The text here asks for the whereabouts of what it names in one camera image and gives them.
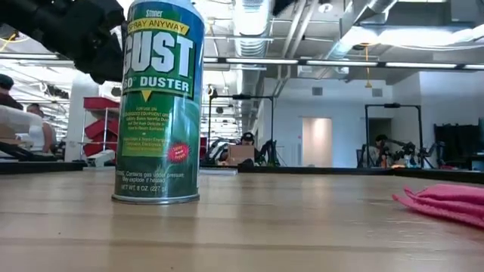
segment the wooden table surface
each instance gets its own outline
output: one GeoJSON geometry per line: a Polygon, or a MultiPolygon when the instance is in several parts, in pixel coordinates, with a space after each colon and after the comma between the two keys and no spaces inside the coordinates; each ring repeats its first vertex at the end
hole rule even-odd
{"type": "Polygon", "coordinates": [[[411,178],[203,176],[201,201],[111,202],[113,170],[0,176],[5,272],[483,271],[484,231],[391,200],[411,178]]]}

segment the pink towel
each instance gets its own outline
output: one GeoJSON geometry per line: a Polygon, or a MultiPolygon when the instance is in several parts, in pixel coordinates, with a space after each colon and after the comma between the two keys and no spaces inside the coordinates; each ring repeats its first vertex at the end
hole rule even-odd
{"type": "Polygon", "coordinates": [[[484,228],[484,188],[437,184],[418,193],[405,188],[405,194],[393,199],[427,215],[484,228]]]}

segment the seated person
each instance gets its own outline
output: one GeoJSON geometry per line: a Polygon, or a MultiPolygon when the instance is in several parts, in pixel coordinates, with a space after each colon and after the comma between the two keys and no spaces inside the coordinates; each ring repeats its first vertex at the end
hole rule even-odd
{"type": "MultiPolygon", "coordinates": [[[[247,146],[253,146],[255,144],[255,139],[254,139],[254,134],[251,132],[245,132],[242,137],[240,138],[240,145],[247,145],[247,146]]],[[[219,161],[224,162],[228,158],[228,150],[222,151],[220,154],[219,161]]],[[[256,147],[254,147],[254,159],[256,162],[259,162],[260,160],[260,152],[257,150],[256,147]]]]}
{"type": "MultiPolygon", "coordinates": [[[[389,148],[386,146],[386,140],[388,137],[384,134],[380,134],[375,138],[375,146],[369,146],[368,152],[370,153],[370,164],[374,167],[390,167],[393,165],[392,157],[389,153],[389,148]]],[[[368,165],[367,155],[363,154],[363,165],[368,165]]]]}
{"type": "Polygon", "coordinates": [[[0,74],[0,105],[23,110],[23,106],[9,95],[12,87],[14,87],[14,80],[10,76],[0,74]]]}
{"type": "MultiPolygon", "coordinates": [[[[27,107],[27,112],[36,114],[42,118],[44,118],[44,113],[40,110],[40,106],[38,104],[30,104],[27,107]]],[[[55,144],[57,142],[56,138],[56,133],[55,129],[52,128],[50,124],[47,122],[42,123],[42,132],[40,131],[30,131],[30,134],[35,134],[35,133],[43,133],[44,136],[44,144],[42,147],[42,152],[43,153],[50,153],[55,147],[55,144]]]]}

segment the robotic arm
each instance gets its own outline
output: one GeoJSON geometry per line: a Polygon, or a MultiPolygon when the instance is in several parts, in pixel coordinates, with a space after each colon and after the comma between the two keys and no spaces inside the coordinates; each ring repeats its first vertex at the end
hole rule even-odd
{"type": "Polygon", "coordinates": [[[116,0],[0,0],[0,7],[2,38],[9,25],[73,60],[99,84],[123,80],[123,50],[110,32],[125,22],[116,0]]]}

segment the compressed air duster can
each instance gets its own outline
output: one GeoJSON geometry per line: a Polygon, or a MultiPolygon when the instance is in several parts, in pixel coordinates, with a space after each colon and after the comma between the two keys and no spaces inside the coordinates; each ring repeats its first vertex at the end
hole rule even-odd
{"type": "Polygon", "coordinates": [[[203,19],[189,0],[135,0],[127,31],[113,198],[196,200],[203,19]]]}

